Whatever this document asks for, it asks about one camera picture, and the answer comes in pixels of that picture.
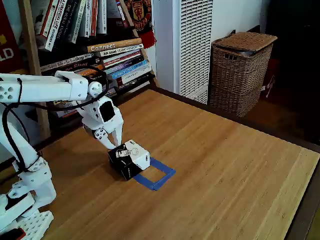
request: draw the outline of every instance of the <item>blue painter's tape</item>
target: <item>blue painter's tape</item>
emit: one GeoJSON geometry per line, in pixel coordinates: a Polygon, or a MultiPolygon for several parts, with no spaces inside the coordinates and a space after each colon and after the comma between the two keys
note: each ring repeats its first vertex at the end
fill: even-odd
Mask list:
{"type": "Polygon", "coordinates": [[[133,177],[138,183],[144,185],[150,190],[159,190],[166,183],[166,181],[168,181],[176,173],[176,170],[164,165],[162,162],[159,162],[158,160],[155,160],[153,157],[150,158],[150,165],[164,172],[165,176],[156,182],[150,181],[141,174],[138,174],[133,177]]]}

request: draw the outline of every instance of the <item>red book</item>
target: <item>red book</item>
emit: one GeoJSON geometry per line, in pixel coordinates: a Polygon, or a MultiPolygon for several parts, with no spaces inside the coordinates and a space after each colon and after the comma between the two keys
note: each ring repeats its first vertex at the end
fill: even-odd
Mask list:
{"type": "Polygon", "coordinates": [[[98,0],[92,0],[92,14],[91,14],[91,36],[96,35],[97,31],[97,16],[98,16],[98,0]]]}
{"type": "Polygon", "coordinates": [[[24,62],[2,1],[0,1],[0,23],[0,73],[21,70],[25,67],[24,62]]]}

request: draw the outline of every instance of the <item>wooden table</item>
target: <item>wooden table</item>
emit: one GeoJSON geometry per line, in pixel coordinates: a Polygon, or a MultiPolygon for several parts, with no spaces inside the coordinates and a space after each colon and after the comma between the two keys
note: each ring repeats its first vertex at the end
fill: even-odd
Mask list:
{"type": "MultiPolygon", "coordinates": [[[[57,191],[44,239],[283,239],[319,147],[156,91],[144,88],[119,106],[122,140],[134,139],[176,174],[159,191],[124,181],[107,149],[80,128],[43,150],[57,191]]],[[[144,175],[161,177],[152,167],[144,175]]]]}

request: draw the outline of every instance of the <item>book spine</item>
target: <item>book spine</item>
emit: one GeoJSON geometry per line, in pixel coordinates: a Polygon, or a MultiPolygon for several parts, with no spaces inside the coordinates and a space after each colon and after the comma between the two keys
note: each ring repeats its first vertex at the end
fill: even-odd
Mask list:
{"type": "Polygon", "coordinates": [[[98,0],[92,0],[91,36],[96,36],[98,16],[98,0]]]}
{"type": "Polygon", "coordinates": [[[98,34],[107,33],[107,0],[99,0],[98,2],[98,15],[97,15],[97,29],[98,34]]]}
{"type": "Polygon", "coordinates": [[[119,9],[119,13],[121,15],[121,20],[122,20],[123,27],[127,28],[129,25],[128,25],[128,21],[126,20],[126,17],[125,17],[124,11],[122,9],[121,3],[118,0],[115,0],[115,2],[116,2],[116,6],[119,9]]]}
{"type": "Polygon", "coordinates": [[[150,72],[148,73],[145,73],[121,86],[118,87],[118,91],[119,92],[122,92],[122,91],[125,91],[126,89],[136,85],[136,86],[139,86],[141,84],[144,84],[145,82],[149,81],[151,77],[153,77],[154,75],[151,74],[150,72]]]}
{"type": "Polygon", "coordinates": [[[140,77],[143,74],[150,72],[151,70],[152,70],[151,64],[147,63],[146,65],[141,66],[134,71],[131,71],[121,77],[118,77],[115,81],[119,87],[123,84],[130,82],[133,79],[136,79],[137,77],[140,77]]]}
{"type": "Polygon", "coordinates": [[[81,61],[77,61],[68,65],[59,66],[50,70],[42,71],[41,74],[44,76],[54,76],[56,71],[69,71],[73,72],[77,68],[86,68],[88,66],[98,64],[100,62],[100,59],[98,57],[91,57],[88,59],[84,59],[81,61]]]}
{"type": "Polygon", "coordinates": [[[119,60],[128,60],[127,59],[128,57],[133,56],[133,58],[134,58],[134,57],[137,57],[137,56],[140,56],[140,55],[141,55],[140,50],[136,49],[136,50],[128,51],[128,52],[125,52],[125,53],[122,53],[122,54],[119,54],[119,55],[116,55],[116,56],[105,58],[102,61],[103,61],[104,65],[106,67],[110,67],[110,65],[117,64],[117,62],[119,60]]]}
{"type": "MultiPolygon", "coordinates": [[[[104,69],[104,66],[103,66],[102,64],[93,65],[93,67],[95,67],[95,68],[97,68],[97,69],[99,69],[99,70],[104,69]]],[[[95,74],[95,73],[97,73],[97,71],[94,70],[94,69],[88,68],[88,69],[85,69],[85,70],[78,70],[78,71],[76,71],[75,73],[76,73],[76,74],[79,74],[79,75],[81,75],[81,76],[88,76],[88,75],[90,75],[90,74],[95,74]]]]}
{"type": "Polygon", "coordinates": [[[126,75],[126,74],[128,74],[128,73],[130,73],[130,72],[132,72],[132,71],[134,71],[134,70],[146,65],[147,63],[148,63],[147,60],[143,60],[143,61],[141,61],[139,63],[136,63],[136,64],[134,64],[132,66],[129,66],[129,67],[123,69],[123,70],[119,70],[119,71],[116,71],[115,73],[107,75],[107,79],[115,80],[115,79],[117,79],[119,77],[122,77],[123,75],[126,75]]]}
{"type": "Polygon", "coordinates": [[[132,45],[138,45],[138,44],[142,44],[141,38],[134,38],[134,39],[128,39],[128,40],[122,40],[122,41],[113,41],[108,43],[91,45],[91,46],[87,46],[87,51],[88,53],[94,53],[94,52],[123,48],[123,47],[132,46],[132,45]]]}
{"type": "Polygon", "coordinates": [[[59,3],[59,0],[52,0],[51,4],[49,6],[50,10],[47,13],[45,25],[44,25],[43,31],[40,34],[45,38],[48,37],[48,34],[50,32],[50,27],[51,27],[51,24],[54,20],[54,16],[55,16],[55,12],[56,12],[58,3],[59,3]]]}
{"type": "Polygon", "coordinates": [[[71,33],[69,34],[69,37],[68,37],[68,41],[73,44],[77,42],[85,8],[86,8],[86,0],[80,0],[80,3],[78,4],[77,10],[73,17],[71,33]]]}
{"type": "Polygon", "coordinates": [[[41,34],[41,31],[44,28],[50,4],[51,0],[38,0],[31,3],[35,35],[41,34]]]}
{"type": "Polygon", "coordinates": [[[116,65],[114,67],[108,68],[108,69],[104,70],[104,72],[106,74],[112,74],[112,73],[119,71],[121,69],[125,69],[125,68],[130,67],[134,64],[140,63],[143,60],[144,60],[144,58],[142,56],[138,56],[133,59],[127,60],[123,63],[120,63],[119,65],[116,65]]]}
{"type": "Polygon", "coordinates": [[[62,42],[63,34],[65,32],[66,25],[68,22],[68,17],[70,15],[70,12],[72,10],[74,2],[75,2],[75,0],[67,0],[67,2],[66,2],[64,13],[62,16],[62,20],[61,20],[61,23],[60,23],[60,26],[58,29],[58,33],[56,34],[55,41],[54,41],[53,48],[55,48],[55,49],[57,49],[58,46],[60,45],[60,43],[62,42]]]}
{"type": "Polygon", "coordinates": [[[96,52],[95,54],[97,54],[99,57],[106,57],[106,56],[110,56],[110,55],[114,55],[114,54],[121,54],[124,52],[129,52],[132,50],[143,49],[143,48],[144,48],[143,44],[138,44],[138,45],[133,45],[133,46],[115,48],[115,49],[111,49],[111,50],[107,50],[107,51],[100,51],[100,52],[96,52]]]}
{"type": "Polygon", "coordinates": [[[64,40],[68,36],[68,33],[70,32],[71,23],[72,23],[72,20],[74,18],[75,10],[76,10],[76,8],[78,6],[78,3],[79,3],[79,0],[74,0],[73,1],[73,5],[71,7],[71,11],[70,11],[69,16],[68,16],[68,21],[66,22],[66,25],[65,25],[65,28],[64,28],[64,32],[62,34],[62,40],[64,40]]]}
{"type": "Polygon", "coordinates": [[[84,37],[88,38],[91,32],[91,11],[92,11],[92,0],[86,0],[85,9],[85,26],[84,26],[84,37]]]}
{"type": "Polygon", "coordinates": [[[89,58],[92,58],[93,56],[94,55],[92,53],[86,53],[86,54],[83,54],[80,56],[75,56],[75,57],[72,57],[72,58],[69,58],[66,60],[62,60],[62,61],[51,63],[51,64],[48,64],[45,66],[41,66],[40,70],[41,70],[41,72],[48,71],[48,70],[59,68],[59,67],[62,67],[62,66],[68,65],[68,64],[79,62],[79,61],[82,61],[85,59],[89,59],[89,58]]]}
{"type": "Polygon", "coordinates": [[[66,8],[66,3],[67,3],[66,0],[60,0],[54,14],[54,19],[52,22],[52,26],[50,28],[48,40],[46,41],[45,47],[44,47],[46,50],[50,52],[52,51],[55,44],[56,36],[58,34],[60,23],[62,21],[62,17],[66,8]]]}

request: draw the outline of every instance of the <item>white robotic arm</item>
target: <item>white robotic arm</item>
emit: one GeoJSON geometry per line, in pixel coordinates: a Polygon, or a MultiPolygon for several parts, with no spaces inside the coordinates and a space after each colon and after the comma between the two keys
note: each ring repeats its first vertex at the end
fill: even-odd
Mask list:
{"type": "MultiPolygon", "coordinates": [[[[55,76],[34,76],[0,73],[0,102],[22,103],[49,101],[84,101],[77,108],[83,117],[82,123],[108,149],[119,146],[122,141],[124,120],[112,100],[103,95],[101,83],[89,82],[86,78],[69,71],[57,71],[55,76]],[[112,134],[114,144],[108,138],[112,134]]],[[[23,213],[28,217],[38,208],[50,204],[56,197],[52,174],[48,163],[8,122],[10,135],[23,157],[24,170],[20,181],[12,185],[7,195],[0,195],[0,234],[6,232],[10,223],[23,213]],[[32,198],[30,191],[35,191],[32,198]],[[8,201],[19,199],[13,207],[5,210],[8,201]]],[[[13,166],[20,171],[19,156],[10,144],[3,124],[0,124],[0,143],[16,158],[13,166]]]]}

